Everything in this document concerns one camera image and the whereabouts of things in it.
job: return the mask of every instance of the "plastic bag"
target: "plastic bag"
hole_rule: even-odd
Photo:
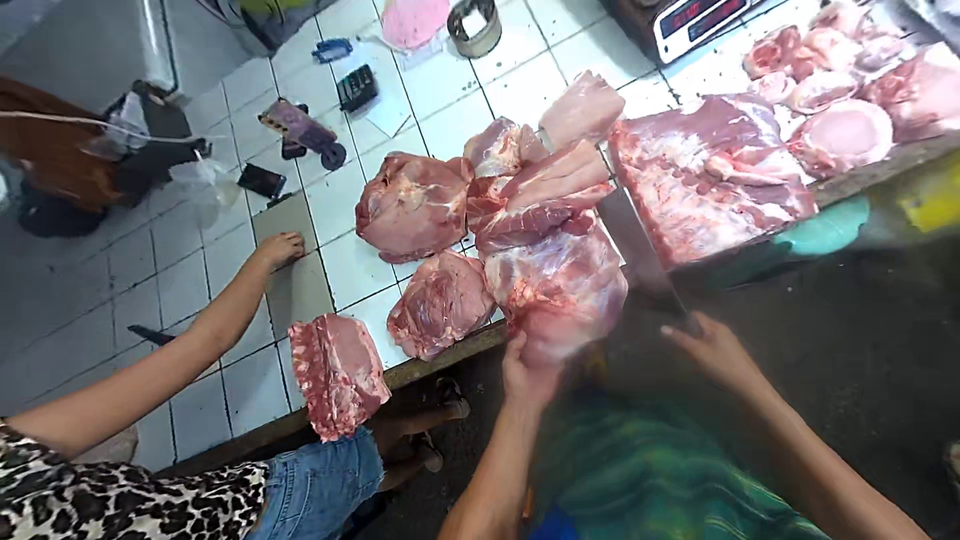
[[[242,191],[227,172],[219,161],[205,160],[197,153],[197,161],[170,167],[172,180],[164,189],[180,191],[182,200],[197,207],[200,227],[209,229],[233,207]]]

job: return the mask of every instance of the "cleaver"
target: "cleaver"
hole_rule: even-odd
[[[625,261],[621,270],[630,289],[641,294],[650,308],[665,311],[683,321],[681,330],[694,337],[703,335],[697,319],[686,311],[670,275],[663,269],[627,189],[618,185],[596,208]]]

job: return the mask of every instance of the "blue object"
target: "blue object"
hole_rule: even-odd
[[[317,42],[317,50],[310,53],[320,63],[331,63],[346,58],[353,52],[353,45],[345,37],[325,39]]]

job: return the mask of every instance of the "mobile phone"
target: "mobile phone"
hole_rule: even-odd
[[[275,199],[287,183],[287,177],[268,171],[252,163],[247,163],[237,184],[244,189],[263,195],[268,199]]]

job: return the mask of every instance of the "white tiled counter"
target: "white tiled counter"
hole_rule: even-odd
[[[249,61],[186,107],[195,134],[223,137],[213,139],[213,158],[231,168],[233,177],[251,162],[285,175],[285,193],[303,192],[298,227],[317,247],[277,279],[321,284],[325,274],[329,290],[308,294],[301,285],[291,286],[283,299],[274,289],[233,351],[139,423],[137,462],[160,469],[302,407],[286,325],[290,317],[305,317],[324,303],[328,310],[365,321],[385,367],[406,359],[385,321],[417,264],[386,263],[353,232],[354,205],[387,153],[447,160],[459,156],[467,139],[496,116],[536,126],[585,69],[627,98],[625,112],[631,117],[676,108],[700,94],[742,90],[746,75],[740,63],[754,40],[784,23],[809,20],[819,2],[769,1],[663,70],[643,57],[596,0],[499,2],[503,38],[477,61],[443,52],[401,71],[390,51],[363,44],[357,54],[368,56],[381,93],[395,96],[412,113],[394,137],[363,116],[340,112],[335,80],[345,75],[343,66],[317,64],[309,54],[321,37],[366,33],[378,24],[380,4],[339,0],[309,19],[272,60]],[[256,120],[278,95],[306,103],[312,116],[337,133],[347,149],[342,168],[328,172],[312,153],[290,161],[280,157],[279,135]],[[19,324],[15,335],[7,330],[18,345],[2,364],[0,414],[46,402],[149,353],[152,346],[129,333],[127,325],[170,333],[185,329],[252,253],[255,239],[277,226],[262,214],[266,203],[242,192],[214,223],[202,227],[184,195],[166,188],[77,240],[75,251],[83,255],[63,275],[86,285],[85,296],[71,305],[70,319],[48,314]],[[469,253],[472,243],[469,235],[457,249]]]

